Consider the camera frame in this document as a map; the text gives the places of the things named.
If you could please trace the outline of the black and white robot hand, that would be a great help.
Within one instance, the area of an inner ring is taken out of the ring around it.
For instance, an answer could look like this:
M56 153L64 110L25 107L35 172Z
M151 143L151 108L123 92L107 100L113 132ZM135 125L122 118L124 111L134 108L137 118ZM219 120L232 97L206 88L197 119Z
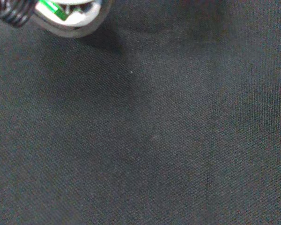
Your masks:
M30 19L63 38L82 38L96 31L112 0L0 0L0 20L20 28Z

